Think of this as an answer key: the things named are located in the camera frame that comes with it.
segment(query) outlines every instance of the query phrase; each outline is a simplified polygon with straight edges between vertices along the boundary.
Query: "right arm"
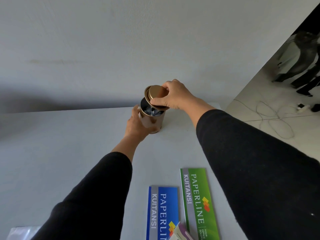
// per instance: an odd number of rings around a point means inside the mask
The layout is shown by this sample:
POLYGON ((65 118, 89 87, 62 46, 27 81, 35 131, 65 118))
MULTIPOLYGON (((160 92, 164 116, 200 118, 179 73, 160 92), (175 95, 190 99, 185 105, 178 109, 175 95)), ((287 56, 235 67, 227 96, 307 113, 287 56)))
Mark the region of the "right arm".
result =
POLYGON ((320 164, 214 109, 177 80, 155 105, 184 110, 248 239, 320 239, 320 164))

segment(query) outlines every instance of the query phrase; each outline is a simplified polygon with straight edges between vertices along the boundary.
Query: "white tile floor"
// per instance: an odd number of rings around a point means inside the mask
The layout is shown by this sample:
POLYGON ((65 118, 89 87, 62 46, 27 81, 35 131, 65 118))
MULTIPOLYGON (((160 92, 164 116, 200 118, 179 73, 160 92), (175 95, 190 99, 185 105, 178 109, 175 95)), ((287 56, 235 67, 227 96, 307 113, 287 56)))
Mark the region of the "white tile floor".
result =
POLYGON ((226 112, 320 161, 320 112, 297 113, 296 110, 299 103, 311 106, 320 103, 320 86, 310 91, 313 97, 307 97, 296 93, 289 85, 292 80, 272 83, 273 77, 270 64, 266 64, 226 112), (263 120, 256 110, 263 114, 263 120))

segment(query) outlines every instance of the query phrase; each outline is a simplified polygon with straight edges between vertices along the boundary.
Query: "black long-sleeve shirt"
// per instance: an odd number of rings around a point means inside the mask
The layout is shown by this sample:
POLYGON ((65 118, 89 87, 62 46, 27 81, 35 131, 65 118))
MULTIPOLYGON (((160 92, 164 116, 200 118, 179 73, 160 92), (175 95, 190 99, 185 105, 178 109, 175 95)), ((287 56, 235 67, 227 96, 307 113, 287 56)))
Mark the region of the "black long-sleeve shirt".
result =
MULTIPOLYGON (((210 110, 196 133, 248 239, 320 239, 320 164, 294 147, 210 110)), ((122 153, 104 156, 51 212, 32 240, 119 239, 132 165, 122 153), (103 189, 114 178, 122 187, 103 189), (117 196, 117 207, 113 197, 117 196)))

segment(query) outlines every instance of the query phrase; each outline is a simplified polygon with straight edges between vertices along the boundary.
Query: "gray stripe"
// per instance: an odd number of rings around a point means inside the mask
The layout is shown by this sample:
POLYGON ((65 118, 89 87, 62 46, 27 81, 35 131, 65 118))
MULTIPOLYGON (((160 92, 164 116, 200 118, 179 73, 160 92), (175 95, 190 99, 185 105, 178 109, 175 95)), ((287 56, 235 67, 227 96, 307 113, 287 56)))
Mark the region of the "gray stripe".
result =
POLYGON ((151 187, 151 201, 150 201, 150 229, 149 229, 149 240, 154 240, 154 239, 158 239, 158 201, 159 201, 159 187, 156 186, 152 186, 151 187), (154 202, 152 202, 152 196, 156 194, 156 200, 154 200, 154 202), (152 211, 155 212, 153 214, 153 216, 156 216, 156 225, 152 226, 152 211))
MULTIPOLYGON (((182 169, 183 173, 183 181, 185 180, 184 175, 188 175, 189 177, 189 188, 190 193, 191 193, 191 182, 190 182, 190 175, 189 171, 187 168, 182 169)), ((187 200, 187 194, 186 194, 186 182, 183 182, 185 188, 183 189, 183 192, 185 194, 186 200, 187 200)), ((187 214, 188 214, 188 220, 189 220, 189 230, 190 230, 190 235, 194 238, 194 240, 199 240, 198 237, 198 230, 197 230, 197 222, 196 222, 196 215, 195 215, 195 208, 193 206, 193 196, 191 193, 191 202, 186 202, 186 209, 187 214)))

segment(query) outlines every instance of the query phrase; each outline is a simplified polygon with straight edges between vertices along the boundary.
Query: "tile grout line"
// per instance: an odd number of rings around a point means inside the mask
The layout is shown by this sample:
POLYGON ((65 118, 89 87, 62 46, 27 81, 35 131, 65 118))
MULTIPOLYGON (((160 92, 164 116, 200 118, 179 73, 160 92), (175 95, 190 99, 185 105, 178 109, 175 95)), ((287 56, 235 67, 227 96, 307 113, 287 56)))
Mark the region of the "tile grout line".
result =
MULTIPOLYGON (((287 118, 297 118, 297 117, 306 117, 306 116, 317 116, 315 115, 301 115, 301 116, 292 116, 292 117, 282 117, 282 118, 273 118, 273 119, 263 119, 263 120, 279 120, 279 119, 287 119, 287 118)), ((263 120, 246 120, 243 122, 250 122, 250 121, 263 121, 263 120)))

